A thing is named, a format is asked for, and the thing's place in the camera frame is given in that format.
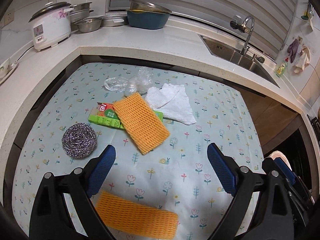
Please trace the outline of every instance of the faucet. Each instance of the faucet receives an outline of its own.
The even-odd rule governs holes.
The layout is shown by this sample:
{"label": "faucet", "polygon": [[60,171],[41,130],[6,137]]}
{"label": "faucet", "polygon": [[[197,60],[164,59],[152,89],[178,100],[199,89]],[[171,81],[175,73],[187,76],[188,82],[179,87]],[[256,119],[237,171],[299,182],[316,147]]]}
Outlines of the faucet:
{"label": "faucet", "polygon": [[[233,28],[233,29],[238,29],[239,31],[241,31],[242,33],[248,33],[248,37],[243,45],[243,48],[240,52],[240,54],[242,56],[244,56],[248,50],[250,49],[250,47],[248,46],[248,43],[249,43],[249,40],[251,38],[251,34],[252,34],[252,31],[253,31],[253,28],[254,28],[254,18],[252,15],[248,15],[242,24],[239,24],[238,22],[241,20],[241,17],[239,16],[234,16],[233,19],[231,20],[230,22],[230,26]],[[247,27],[247,23],[248,21],[251,20],[251,27],[250,29]]]}

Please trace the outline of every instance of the plastic bag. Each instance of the plastic bag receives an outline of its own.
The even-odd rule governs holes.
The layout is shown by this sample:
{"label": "plastic bag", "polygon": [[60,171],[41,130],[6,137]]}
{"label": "plastic bag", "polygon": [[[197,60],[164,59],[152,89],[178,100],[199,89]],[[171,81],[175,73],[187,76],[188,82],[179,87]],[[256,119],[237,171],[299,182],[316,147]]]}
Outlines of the plastic bag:
{"label": "plastic bag", "polygon": [[147,93],[152,84],[152,71],[147,67],[140,67],[136,76],[130,79],[124,77],[115,77],[106,79],[104,86],[109,91],[123,92],[127,97],[135,92],[142,94]]}
{"label": "plastic bag", "polygon": [[104,81],[105,88],[113,92],[123,92],[127,84],[128,80],[124,77],[108,78]]}

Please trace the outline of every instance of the green dish soap bottle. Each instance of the green dish soap bottle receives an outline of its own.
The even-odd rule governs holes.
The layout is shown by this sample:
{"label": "green dish soap bottle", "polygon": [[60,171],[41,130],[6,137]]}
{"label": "green dish soap bottle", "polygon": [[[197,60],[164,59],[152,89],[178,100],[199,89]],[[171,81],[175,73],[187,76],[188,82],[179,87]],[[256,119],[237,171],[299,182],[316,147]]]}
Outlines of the green dish soap bottle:
{"label": "green dish soap bottle", "polygon": [[285,69],[287,68],[288,66],[288,60],[289,58],[286,58],[285,60],[283,60],[281,62],[281,65],[277,65],[276,68],[275,68],[275,73],[278,77],[281,77],[285,71]]}

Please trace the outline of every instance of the white rice cooker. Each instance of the white rice cooker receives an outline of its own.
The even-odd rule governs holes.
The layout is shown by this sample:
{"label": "white rice cooker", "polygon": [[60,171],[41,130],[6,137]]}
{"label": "white rice cooker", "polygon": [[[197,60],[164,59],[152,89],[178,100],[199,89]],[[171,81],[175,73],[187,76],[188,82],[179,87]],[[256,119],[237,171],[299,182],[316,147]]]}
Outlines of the white rice cooker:
{"label": "white rice cooker", "polygon": [[29,22],[35,49],[40,51],[53,47],[70,36],[69,12],[73,10],[70,5],[67,2],[50,2],[32,16]]}

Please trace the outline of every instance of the striped roller blind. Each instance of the striped roller blind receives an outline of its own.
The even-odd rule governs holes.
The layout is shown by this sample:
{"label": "striped roller blind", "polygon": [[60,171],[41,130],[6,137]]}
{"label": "striped roller blind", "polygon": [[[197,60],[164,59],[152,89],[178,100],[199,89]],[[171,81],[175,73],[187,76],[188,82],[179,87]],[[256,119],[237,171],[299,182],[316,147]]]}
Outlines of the striped roller blind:
{"label": "striped roller blind", "polygon": [[[173,12],[204,19],[229,30],[232,30],[229,22],[234,15],[244,18],[251,14],[255,18],[255,28],[250,43],[275,58],[289,30],[297,0],[144,1],[164,6]],[[124,9],[129,6],[129,0],[111,0],[109,9]]]}

